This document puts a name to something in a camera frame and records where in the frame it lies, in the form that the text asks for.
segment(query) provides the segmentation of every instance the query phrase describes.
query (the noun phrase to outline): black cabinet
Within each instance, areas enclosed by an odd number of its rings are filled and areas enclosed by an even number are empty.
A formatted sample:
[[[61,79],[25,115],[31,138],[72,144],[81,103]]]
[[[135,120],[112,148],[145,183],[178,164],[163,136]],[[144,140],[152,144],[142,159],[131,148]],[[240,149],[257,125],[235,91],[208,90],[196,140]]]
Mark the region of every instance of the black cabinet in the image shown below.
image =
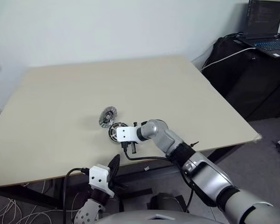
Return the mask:
[[[245,48],[226,39],[215,45],[208,64]],[[203,74],[246,120],[280,116],[280,58],[252,49],[211,65]]]

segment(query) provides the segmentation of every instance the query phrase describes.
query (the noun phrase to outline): laptop screen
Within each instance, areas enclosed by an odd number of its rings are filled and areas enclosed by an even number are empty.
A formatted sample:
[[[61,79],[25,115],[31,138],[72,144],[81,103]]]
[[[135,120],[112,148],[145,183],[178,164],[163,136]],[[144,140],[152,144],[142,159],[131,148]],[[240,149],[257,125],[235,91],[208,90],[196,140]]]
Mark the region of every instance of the laptop screen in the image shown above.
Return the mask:
[[[280,0],[250,0],[245,35],[276,35],[280,24]]]

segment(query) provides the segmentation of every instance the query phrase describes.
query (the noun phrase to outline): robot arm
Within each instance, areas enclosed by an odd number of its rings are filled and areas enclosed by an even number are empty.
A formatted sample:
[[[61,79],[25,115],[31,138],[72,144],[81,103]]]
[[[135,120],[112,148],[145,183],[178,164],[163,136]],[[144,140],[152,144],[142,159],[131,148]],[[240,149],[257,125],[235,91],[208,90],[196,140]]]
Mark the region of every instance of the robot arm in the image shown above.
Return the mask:
[[[208,205],[217,206],[232,224],[279,223],[280,211],[270,203],[238,189],[229,176],[201,153],[196,152],[161,120],[137,127],[119,127],[119,142],[142,143],[152,139],[166,157],[177,163],[191,180],[192,189]]]
[[[98,164],[89,170],[89,184],[93,191],[84,206],[76,213],[73,223],[92,224],[97,221],[98,212],[105,211],[108,199],[114,197],[114,192],[109,189],[109,182],[109,167]]]

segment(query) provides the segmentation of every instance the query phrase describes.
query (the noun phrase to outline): table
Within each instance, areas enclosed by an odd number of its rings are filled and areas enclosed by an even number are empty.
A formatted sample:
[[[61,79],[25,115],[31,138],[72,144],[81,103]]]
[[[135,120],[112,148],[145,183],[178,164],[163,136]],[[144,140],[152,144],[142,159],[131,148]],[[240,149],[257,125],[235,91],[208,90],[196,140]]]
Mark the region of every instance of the table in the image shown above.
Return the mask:
[[[108,106],[128,125],[164,120],[185,142],[199,141],[196,151],[261,138],[184,56],[31,68],[0,116],[0,186],[123,155],[98,124]],[[152,141],[137,147],[137,157],[153,155],[163,156]]]

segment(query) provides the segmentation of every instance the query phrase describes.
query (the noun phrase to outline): white wall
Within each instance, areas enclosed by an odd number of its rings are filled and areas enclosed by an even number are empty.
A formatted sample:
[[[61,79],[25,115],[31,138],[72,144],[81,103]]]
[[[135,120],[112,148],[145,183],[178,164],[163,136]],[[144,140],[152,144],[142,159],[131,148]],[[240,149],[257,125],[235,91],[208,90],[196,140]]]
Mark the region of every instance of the white wall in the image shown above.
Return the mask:
[[[239,31],[247,2],[0,0],[0,107],[28,66],[180,53],[193,60]]]

